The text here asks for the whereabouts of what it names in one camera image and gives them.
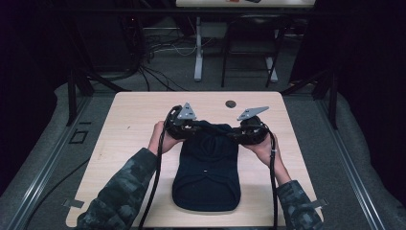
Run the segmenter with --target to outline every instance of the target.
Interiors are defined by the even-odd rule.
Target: black cap
[[[229,125],[197,122],[202,127],[182,146],[172,198],[181,208],[201,212],[234,210],[241,197],[238,144],[226,136]]]

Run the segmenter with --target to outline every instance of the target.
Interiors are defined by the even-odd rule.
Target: black wall
[[[15,18],[18,13],[30,17],[15,5],[2,4],[6,11],[0,13],[0,194],[49,123],[56,107],[54,89],[61,83],[58,79],[63,79],[59,71],[54,78],[50,75],[57,68],[57,59],[47,63],[49,68],[41,68],[41,61],[51,52],[36,42],[41,31],[31,31],[32,20],[20,27]],[[41,53],[33,56],[34,49]]]
[[[372,166],[406,206],[406,5],[377,0],[333,4],[318,0],[316,12],[358,14],[311,19],[291,80],[305,80],[344,54],[336,72],[338,90],[365,135]]]

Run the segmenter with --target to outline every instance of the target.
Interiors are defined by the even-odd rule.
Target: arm
[[[156,170],[159,137],[163,122],[154,126],[148,148],[140,149],[116,172],[92,200],[87,211],[78,217],[76,229],[129,229],[137,217],[149,181]],[[165,134],[162,152],[181,140]]]
[[[278,138],[275,134],[275,177],[278,181],[278,198],[283,209],[287,229],[323,229],[323,223],[310,204],[310,199],[297,180],[290,178],[289,172],[281,158]],[[253,151],[258,159],[270,168],[271,137],[267,134],[265,140],[257,145],[244,146]]]

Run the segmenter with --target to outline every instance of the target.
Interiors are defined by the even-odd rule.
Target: table top
[[[234,101],[234,108],[226,106]],[[107,181],[140,148],[146,147],[154,124],[165,120],[175,105],[189,103],[197,120],[212,124],[239,127],[237,117],[246,109],[269,106],[258,116],[278,135],[282,160],[292,179],[298,179],[310,197],[316,196],[305,167],[297,139],[290,123],[282,96],[278,92],[123,92],[116,95],[104,122],[99,140],[80,183],[76,200],[84,201],[81,209],[72,207],[66,224],[74,227],[77,217],[85,212],[92,199]],[[272,226],[273,202],[269,169],[254,153],[239,146],[238,175],[241,200],[229,212],[195,212],[177,207],[171,198],[171,185],[179,164],[182,145],[163,155],[158,188],[149,210],[145,227],[247,227]],[[138,226],[152,187],[150,182],[140,214],[133,226]],[[279,204],[278,222],[284,225]]]
[[[315,0],[176,0],[177,7],[196,8],[312,8]]]

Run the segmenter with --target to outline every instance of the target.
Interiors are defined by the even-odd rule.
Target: camouflage sleeve
[[[286,229],[324,229],[322,220],[297,180],[282,184],[277,194],[283,209]]]
[[[76,229],[129,229],[140,211],[156,161],[152,152],[140,149],[78,217]]]

